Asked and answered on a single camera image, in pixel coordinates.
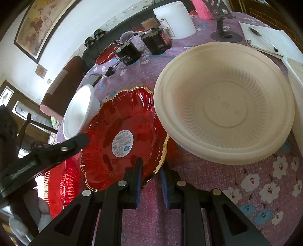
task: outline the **smartphone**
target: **smartphone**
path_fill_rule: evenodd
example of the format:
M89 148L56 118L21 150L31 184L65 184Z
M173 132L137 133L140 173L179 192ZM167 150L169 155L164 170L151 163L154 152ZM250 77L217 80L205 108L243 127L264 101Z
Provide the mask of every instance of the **smartphone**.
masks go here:
M95 87L95 85L99 82L99 80L102 78L102 75L90 75L83 83L82 86L85 85L92 85Z

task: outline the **screw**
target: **screw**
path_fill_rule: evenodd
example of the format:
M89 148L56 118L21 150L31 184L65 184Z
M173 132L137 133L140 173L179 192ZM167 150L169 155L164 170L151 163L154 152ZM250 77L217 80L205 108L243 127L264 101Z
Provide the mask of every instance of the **screw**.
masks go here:
M61 147L61 151L66 152L66 151L68 151L68 148L63 146L63 147Z
M179 186L181 186L181 187L184 187L184 186L186 186L186 182L183 181L183 180L179 180L179 181L177 182L177 185L179 185Z
M83 196L90 196L91 193L92 193L92 191L90 191L90 190L85 190L85 191L82 192L82 195L83 195Z
M212 193L216 196L220 196L222 194L222 192L219 189L213 189Z
M127 184L127 182L126 182L125 180L120 180L120 181L118 182L118 185L119 185L119 186L126 186L126 184Z

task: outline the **pen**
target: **pen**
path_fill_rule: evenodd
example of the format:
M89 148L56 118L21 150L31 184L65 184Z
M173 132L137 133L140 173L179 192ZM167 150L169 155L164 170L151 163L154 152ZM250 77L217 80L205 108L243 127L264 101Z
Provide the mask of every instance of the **pen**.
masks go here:
M256 31L255 29L249 27L249 30L252 31L252 33L256 34L257 36L261 37L262 39L264 39L266 42L268 42L273 48L275 52L278 52L278 49L267 39L264 38L258 31Z

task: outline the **white plastic container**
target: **white plastic container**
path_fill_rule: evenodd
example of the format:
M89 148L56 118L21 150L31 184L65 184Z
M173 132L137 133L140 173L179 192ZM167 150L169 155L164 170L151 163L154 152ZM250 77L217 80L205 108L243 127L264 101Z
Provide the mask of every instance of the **white plastic container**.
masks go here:
M289 57L283 57L282 61L288 69L288 79L295 97L292 131L303 155L303 64Z
M153 10L170 39L187 38L196 28L181 1L169 3Z
M85 132L98 114L100 102L91 85L81 87L69 103L63 119L63 135L66 140Z

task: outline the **label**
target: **label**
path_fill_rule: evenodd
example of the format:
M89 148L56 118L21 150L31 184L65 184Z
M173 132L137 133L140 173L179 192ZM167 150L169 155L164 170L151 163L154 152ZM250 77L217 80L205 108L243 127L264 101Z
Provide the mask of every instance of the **label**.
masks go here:
M119 58L119 60L123 63L128 63L132 60L132 58L129 55L125 55L125 56Z
M134 144L134 136L129 130L119 132L112 143L112 152L115 157L124 157L132 149Z
M166 34L165 33L161 33L160 36L162 37L165 45L168 45L169 44L169 40L167 40L168 37L166 36Z
M164 27L167 35L169 37L174 37L174 32L172 31L170 25L168 24L167 20L165 18L161 18L158 20L160 22L160 24Z

